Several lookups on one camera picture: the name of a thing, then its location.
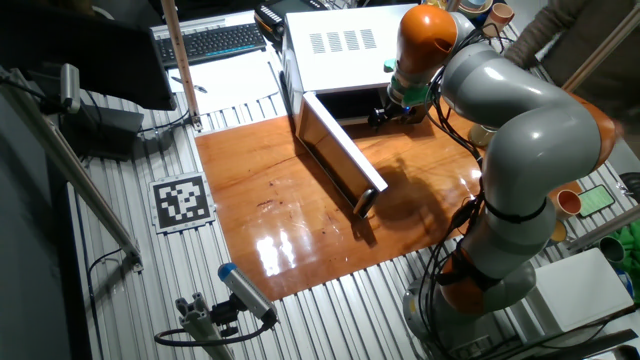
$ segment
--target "metal rod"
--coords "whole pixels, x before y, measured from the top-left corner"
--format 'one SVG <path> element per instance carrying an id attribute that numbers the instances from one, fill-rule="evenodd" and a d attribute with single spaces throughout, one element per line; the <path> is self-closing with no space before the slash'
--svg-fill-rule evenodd
<path id="1" fill-rule="evenodd" d="M 29 86 L 22 74 L 17 70 L 11 72 L 10 78 L 23 86 Z M 136 271 L 142 270 L 140 250 L 132 241 L 116 214 L 111 210 L 109 204 L 102 197 L 93 181 L 91 181 L 91 178 L 82 167 L 82 163 L 78 160 L 78 157 L 55 124 L 40 113 L 38 105 L 31 95 L 26 92 L 9 85 L 0 86 L 0 92 L 5 95 L 11 107 L 42 145 L 47 156 L 73 185 L 109 234 L 113 236 L 113 239 L 120 245 L 127 256 L 132 258 L 134 269 Z"/>
<path id="2" fill-rule="evenodd" d="M 448 12 L 456 12 L 458 11 L 458 8 L 460 7 L 460 3 L 462 2 L 462 0 L 451 0 L 451 1 L 447 1 L 447 7 L 445 10 L 447 10 Z"/>
<path id="3" fill-rule="evenodd" d="M 595 230 L 588 232 L 575 241 L 572 241 L 571 244 L 567 246 L 567 250 L 571 253 L 576 253 L 638 219 L 640 219 L 640 205 L 634 206 L 631 210 L 625 211 L 621 215 L 613 218 L 611 221 L 600 225 Z"/>
<path id="4" fill-rule="evenodd" d="M 182 79 L 182 87 L 184 88 L 184 94 L 187 97 L 189 115 L 191 115 L 193 127 L 196 130 L 202 130 L 200 111 L 198 110 L 198 101 L 196 100 L 196 91 L 193 88 L 193 81 L 191 80 L 189 59 L 187 58 L 187 51 L 184 49 L 184 41 L 182 40 L 182 32 L 180 31 L 180 20 L 178 19 L 178 12 L 176 11 L 176 3 L 174 0 L 161 0 L 161 2 L 162 12 L 164 12 L 164 18 L 167 21 L 167 29 L 169 30 L 171 44 L 173 45 L 173 52 L 176 54 L 176 61 L 178 62 L 178 70 L 180 71 L 180 78 Z"/>
<path id="5" fill-rule="evenodd" d="M 640 5 L 636 3 L 633 10 L 600 44 L 596 51 L 571 75 L 562 86 L 567 92 L 574 92 L 580 84 L 604 61 L 622 41 L 640 24 Z"/>

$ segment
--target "orange cup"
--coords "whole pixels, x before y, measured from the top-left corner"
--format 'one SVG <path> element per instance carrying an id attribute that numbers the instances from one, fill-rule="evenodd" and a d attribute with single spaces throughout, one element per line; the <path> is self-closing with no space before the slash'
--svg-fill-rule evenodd
<path id="1" fill-rule="evenodd" d="M 500 34 L 507 24 L 513 20 L 516 15 L 511 6 L 507 4 L 495 4 L 491 8 L 487 20 L 484 22 L 482 32 L 488 37 L 495 37 Z"/>
<path id="2" fill-rule="evenodd" d="M 560 221 L 578 215 L 582 209 L 582 201 L 578 194 L 571 190 L 562 190 L 551 199 L 553 206 L 556 208 L 556 218 Z"/>

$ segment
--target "computer monitor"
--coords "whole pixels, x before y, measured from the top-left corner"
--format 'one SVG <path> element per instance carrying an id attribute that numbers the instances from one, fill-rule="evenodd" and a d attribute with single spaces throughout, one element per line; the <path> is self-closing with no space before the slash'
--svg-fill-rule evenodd
<path id="1" fill-rule="evenodd" d="M 0 65 L 59 74 L 65 63 L 79 69 L 85 90 L 147 109 L 176 108 L 150 29 L 26 0 L 0 1 Z"/>

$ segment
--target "person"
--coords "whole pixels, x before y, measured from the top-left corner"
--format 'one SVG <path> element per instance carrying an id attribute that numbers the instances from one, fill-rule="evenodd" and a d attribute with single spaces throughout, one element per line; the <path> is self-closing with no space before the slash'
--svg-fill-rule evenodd
<path id="1" fill-rule="evenodd" d="M 558 34 L 541 63 L 562 86 L 635 6 L 635 0 L 550 0 L 505 57 L 521 68 Z M 640 29 L 627 38 L 574 91 L 640 137 Z"/>

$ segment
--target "paper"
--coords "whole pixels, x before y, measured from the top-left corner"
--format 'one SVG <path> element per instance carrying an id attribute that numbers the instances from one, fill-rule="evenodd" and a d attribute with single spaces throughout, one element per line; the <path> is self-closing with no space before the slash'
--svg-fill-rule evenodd
<path id="1" fill-rule="evenodd" d="M 198 110 L 201 115 L 255 101 L 278 92 L 266 54 L 254 51 L 248 54 L 189 66 L 194 85 L 207 93 L 196 90 Z M 171 91 L 184 92 L 178 69 L 169 70 Z"/>

